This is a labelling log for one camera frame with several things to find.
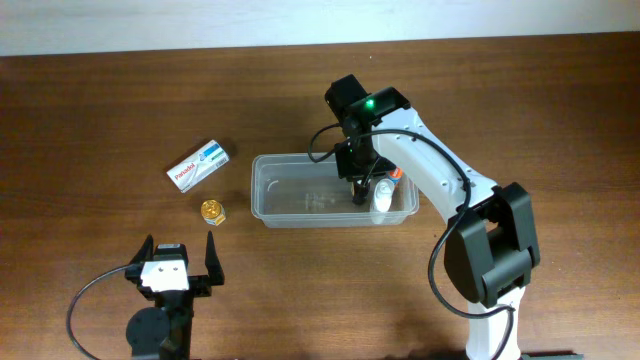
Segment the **dark bottle white cap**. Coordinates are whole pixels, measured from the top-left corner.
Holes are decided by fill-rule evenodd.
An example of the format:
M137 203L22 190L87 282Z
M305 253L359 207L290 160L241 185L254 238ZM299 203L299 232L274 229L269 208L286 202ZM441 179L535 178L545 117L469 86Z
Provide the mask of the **dark bottle white cap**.
M352 183L352 202L355 205L363 205L370 191L370 181L355 180Z

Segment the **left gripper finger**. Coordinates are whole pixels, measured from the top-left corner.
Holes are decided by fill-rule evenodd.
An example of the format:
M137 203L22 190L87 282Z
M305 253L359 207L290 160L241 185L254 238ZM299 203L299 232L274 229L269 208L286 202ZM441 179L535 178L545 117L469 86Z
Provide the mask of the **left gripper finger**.
M211 286L222 286L225 283L224 271L217 255L214 236L211 231L207 233L205 267Z
M142 246L137 251L137 253L133 256L130 265L140 264L146 261L149 261L152 258L154 249L154 240L151 234L149 234L144 240Z

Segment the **white Calamine lotion bottle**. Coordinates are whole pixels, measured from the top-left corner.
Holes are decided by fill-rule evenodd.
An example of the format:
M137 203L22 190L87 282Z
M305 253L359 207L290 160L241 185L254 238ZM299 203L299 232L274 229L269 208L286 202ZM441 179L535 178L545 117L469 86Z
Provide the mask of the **white Calamine lotion bottle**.
M394 190L395 184L387 178L377 182L370 203L371 221L375 225L381 225L384 222L392 204Z

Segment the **orange tube white cap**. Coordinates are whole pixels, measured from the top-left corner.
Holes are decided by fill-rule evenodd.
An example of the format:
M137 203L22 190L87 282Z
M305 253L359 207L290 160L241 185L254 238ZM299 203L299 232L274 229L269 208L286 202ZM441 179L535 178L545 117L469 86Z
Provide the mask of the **orange tube white cap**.
M403 176L403 171L401 168L396 167L394 170L389 171L387 173L386 178L390 180L394 185L397 185Z

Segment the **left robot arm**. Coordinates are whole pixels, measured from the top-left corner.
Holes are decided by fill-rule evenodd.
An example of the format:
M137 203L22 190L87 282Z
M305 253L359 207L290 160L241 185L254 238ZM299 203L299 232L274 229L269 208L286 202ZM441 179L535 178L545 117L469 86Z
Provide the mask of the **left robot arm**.
M155 245L148 236L125 270L125 279L152 306L129 320L126 340L133 359L188 359L191 350L194 300L210 297L225 283L214 236L207 234L203 275L188 273L184 244Z

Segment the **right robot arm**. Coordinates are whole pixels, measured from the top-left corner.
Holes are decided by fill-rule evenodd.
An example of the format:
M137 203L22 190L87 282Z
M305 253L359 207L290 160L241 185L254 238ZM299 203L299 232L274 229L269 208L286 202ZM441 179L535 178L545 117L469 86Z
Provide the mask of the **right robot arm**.
M354 75L334 81L324 95L345 136L331 150L353 200L371 195L372 177L399 168L446 223L430 255L439 255L451 283L467 301L460 310L441 293L450 312L468 319L469 359L521 359L519 305L540 250L531 197L518 183L500 186L448 149L393 87L367 92Z

